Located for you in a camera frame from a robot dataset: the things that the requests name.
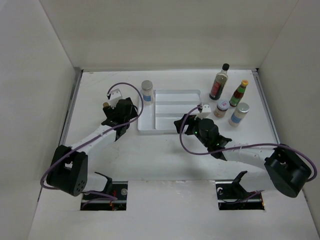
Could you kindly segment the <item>small yellow label bottle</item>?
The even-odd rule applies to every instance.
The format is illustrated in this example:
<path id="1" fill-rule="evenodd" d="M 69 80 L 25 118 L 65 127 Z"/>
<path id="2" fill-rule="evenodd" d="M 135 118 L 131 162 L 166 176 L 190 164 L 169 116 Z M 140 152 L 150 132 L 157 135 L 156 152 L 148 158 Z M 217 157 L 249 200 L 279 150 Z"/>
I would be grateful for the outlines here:
<path id="1" fill-rule="evenodd" d="M 112 107 L 110 106 L 110 104 L 109 104 L 108 102 L 104 102 L 102 109 L 105 111 L 105 110 L 110 110 L 110 109 L 112 109 Z"/>

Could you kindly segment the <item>small spice jar white lid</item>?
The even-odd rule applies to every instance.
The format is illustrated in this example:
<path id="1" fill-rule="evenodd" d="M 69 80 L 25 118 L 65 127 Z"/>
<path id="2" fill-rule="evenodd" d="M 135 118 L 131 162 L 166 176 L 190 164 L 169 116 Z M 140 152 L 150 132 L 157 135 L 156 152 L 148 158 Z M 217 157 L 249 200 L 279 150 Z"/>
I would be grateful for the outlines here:
<path id="1" fill-rule="evenodd" d="M 220 99 L 217 102 L 217 105 L 215 107 L 215 110 L 213 111 L 213 114 L 217 117 L 217 118 L 223 118 L 226 114 L 226 112 L 228 111 L 230 107 L 230 103 L 227 100 L 224 99 Z"/>

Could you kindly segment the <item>white powder jar silver lid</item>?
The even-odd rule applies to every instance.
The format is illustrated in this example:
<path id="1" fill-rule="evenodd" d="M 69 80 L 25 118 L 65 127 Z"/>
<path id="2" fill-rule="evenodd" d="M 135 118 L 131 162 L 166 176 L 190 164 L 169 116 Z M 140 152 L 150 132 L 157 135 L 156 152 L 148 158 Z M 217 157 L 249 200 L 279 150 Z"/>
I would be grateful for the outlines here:
<path id="1" fill-rule="evenodd" d="M 231 117 L 229 118 L 228 120 L 229 124 L 233 127 L 237 127 L 245 118 L 249 110 L 250 110 L 250 107 L 247 103 L 240 102 L 236 106 L 236 109 L 232 113 Z"/>

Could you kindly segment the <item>red chili sauce bottle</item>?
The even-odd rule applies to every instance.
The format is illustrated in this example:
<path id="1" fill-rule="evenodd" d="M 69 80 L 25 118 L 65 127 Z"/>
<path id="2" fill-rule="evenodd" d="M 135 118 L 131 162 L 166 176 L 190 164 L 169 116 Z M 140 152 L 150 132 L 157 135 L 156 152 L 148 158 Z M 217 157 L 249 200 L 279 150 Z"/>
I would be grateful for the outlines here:
<path id="1" fill-rule="evenodd" d="M 236 107 L 240 103 L 240 101 L 242 100 L 242 98 L 243 98 L 243 96 L 245 94 L 245 91 L 246 91 L 246 88 L 247 88 L 248 85 L 249 85 L 249 81 L 248 80 L 243 79 L 241 81 L 241 84 L 234 91 L 232 97 L 229 100 L 229 104 L 230 104 L 231 107 Z"/>

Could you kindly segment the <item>dark soy sauce bottle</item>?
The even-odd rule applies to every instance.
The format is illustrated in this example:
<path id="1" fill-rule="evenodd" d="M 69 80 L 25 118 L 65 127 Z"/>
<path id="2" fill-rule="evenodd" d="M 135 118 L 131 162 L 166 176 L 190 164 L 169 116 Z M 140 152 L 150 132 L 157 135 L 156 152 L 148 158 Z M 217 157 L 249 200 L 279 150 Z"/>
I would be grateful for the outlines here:
<path id="1" fill-rule="evenodd" d="M 212 100 L 218 100 L 221 97 L 224 86 L 228 80 L 229 68 L 230 65 L 228 63 L 224 63 L 221 71 L 216 74 L 212 88 L 209 93 L 209 97 Z"/>

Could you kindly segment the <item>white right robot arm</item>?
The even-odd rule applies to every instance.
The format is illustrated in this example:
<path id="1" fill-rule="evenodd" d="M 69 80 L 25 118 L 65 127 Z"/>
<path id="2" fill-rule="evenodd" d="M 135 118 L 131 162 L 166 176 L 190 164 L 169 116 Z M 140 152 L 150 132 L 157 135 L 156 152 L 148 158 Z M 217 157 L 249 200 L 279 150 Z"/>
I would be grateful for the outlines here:
<path id="1" fill-rule="evenodd" d="M 285 144 L 256 143 L 240 144 L 222 136 L 212 119 L 184 114 L 174 121 L 179 135 L 193 135 L 206 148 L 206 155 L 226 162 L 239 162 L 260 168 L 249 174 L 241 171 L 230 183 L 220 183 L 217 192 L 231 199 L 248 198 L 266 190 L 277 190 L 295 198 L 305 185 L 317 176 L 313 163 L 308 158 Z"/>

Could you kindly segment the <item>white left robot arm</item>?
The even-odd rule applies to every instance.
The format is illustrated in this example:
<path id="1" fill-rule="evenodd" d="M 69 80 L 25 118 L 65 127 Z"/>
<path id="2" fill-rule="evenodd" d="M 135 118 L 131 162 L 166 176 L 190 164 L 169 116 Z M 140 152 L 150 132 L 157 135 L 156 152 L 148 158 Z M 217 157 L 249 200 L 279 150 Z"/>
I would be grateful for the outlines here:
<path id="1" fill-rule="evenodd" d="M 95 192 L 100 199 L 112 195 L 112 179 L 97 171 L 90 173 L 89 160 L 124 135 L 130 122 L 138 117 L 131 98 L 119 99 L 114 107 L 103 107 L 106 120 L 93 133 L 71 145 L 60 145 L 54 152 L 46 183 L 71 196 Z"/>

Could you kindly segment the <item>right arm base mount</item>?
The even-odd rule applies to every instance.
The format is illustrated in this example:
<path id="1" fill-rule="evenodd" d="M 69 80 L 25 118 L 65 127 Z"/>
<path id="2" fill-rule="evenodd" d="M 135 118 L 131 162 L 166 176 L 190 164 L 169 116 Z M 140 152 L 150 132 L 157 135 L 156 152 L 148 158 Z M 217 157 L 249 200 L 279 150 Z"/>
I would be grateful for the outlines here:
<path id="1" fill-rule="evenodd" d="M 265 210 L 261 190 L 246 191 L 241 180 L 247 171 L 241 171 L 233 180 L 215 182 L 220 211 Z"/>

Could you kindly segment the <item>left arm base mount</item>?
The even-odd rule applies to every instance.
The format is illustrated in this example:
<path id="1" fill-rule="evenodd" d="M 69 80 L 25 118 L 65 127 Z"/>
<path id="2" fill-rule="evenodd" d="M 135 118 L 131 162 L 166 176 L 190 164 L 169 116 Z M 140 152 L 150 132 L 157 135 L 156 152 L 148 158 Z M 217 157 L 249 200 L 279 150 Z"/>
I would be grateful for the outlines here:
<path id="1" fill-rule="evenodd" d="M 80 203 L 81 211 L 125 211 L 127 209 L 128 182 L 111 183 L 106 193 L 84 193 Z"/>

